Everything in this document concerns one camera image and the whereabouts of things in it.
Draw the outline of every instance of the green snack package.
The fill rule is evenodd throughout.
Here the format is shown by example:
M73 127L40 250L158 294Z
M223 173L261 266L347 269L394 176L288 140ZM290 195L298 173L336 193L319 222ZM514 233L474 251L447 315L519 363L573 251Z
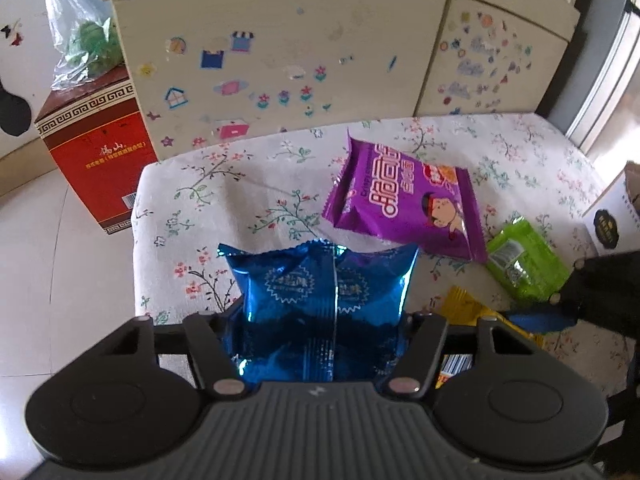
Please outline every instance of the green snack package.
M516 300L548 300L569 278L569 270L531 227L516 218L487 242L487 269Z

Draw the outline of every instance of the white floor tile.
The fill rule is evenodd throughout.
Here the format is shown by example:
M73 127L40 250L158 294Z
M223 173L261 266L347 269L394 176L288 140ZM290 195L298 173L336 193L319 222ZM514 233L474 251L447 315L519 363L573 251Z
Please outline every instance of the white floor tile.
M132 253L131 229L106 234L69 190L53 269L53 373L134 315Z
M17 480L42 457L24 424L24 407L31 393L49 375L0 377L0 478Z
M56 170L0 198L0 376L50 373L51 273L67 189Z

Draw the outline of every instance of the white barcode label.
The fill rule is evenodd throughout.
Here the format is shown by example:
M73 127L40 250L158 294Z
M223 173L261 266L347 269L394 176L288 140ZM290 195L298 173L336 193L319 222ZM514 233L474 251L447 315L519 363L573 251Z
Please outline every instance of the white barcode label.
M489 259L504 270L517 260L523 252L524 248L516 240L509 238L493 253L489 254Z
M454 376L465 370L469 370L473 363L471 354L448 354L444 356L442 361L442 373L448 376Z
M125 195L122 197L122 201L128 209L133 209L133 206L136 203L136 194L131 193L130 195Z

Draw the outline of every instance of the yellow snack package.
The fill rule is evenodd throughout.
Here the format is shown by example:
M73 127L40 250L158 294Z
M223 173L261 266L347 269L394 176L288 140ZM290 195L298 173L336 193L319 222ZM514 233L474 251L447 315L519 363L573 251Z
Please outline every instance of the yellow snack package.
M484 306L475 300L463 288L452 286L444 300L444 304L438 311L438 314L447 318L449 324L476 326L478 319L482 316L494 316L505 325L513 328L516 332L524 337L531 339L536 345L542 348L545 338L542 334L532 334L514 325L505 319L504 316L498 314L495 310ZM473 356L469 354L447 354L444 356L440 375L436 382L436 388L441 387L449 378L453 377L464 370L468 370L472 366Z

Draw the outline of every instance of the floral tablecloth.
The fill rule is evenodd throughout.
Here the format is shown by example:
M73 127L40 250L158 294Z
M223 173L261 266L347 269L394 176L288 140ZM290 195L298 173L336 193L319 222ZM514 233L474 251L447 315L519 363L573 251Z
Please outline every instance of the floral tablecloth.
M216 257L220 242L257 252L316 237L355 251L393 246L335 229L321 217L347 155L347 128L357 139L423 162L468 168L486 238L524 215L568 266L594 255L580 216L604 183L582 153L535 114L336 124L210 146L147 166L132 213L136 313L161 324L229 307L239 292L225 260ZM437 309L453 284L496 310L510 306L483 266L422 254L407 310ZM629 359L623 337L580 322L547 335L545 344L604 393L623 389ZM176 356L163 366L188 374Z

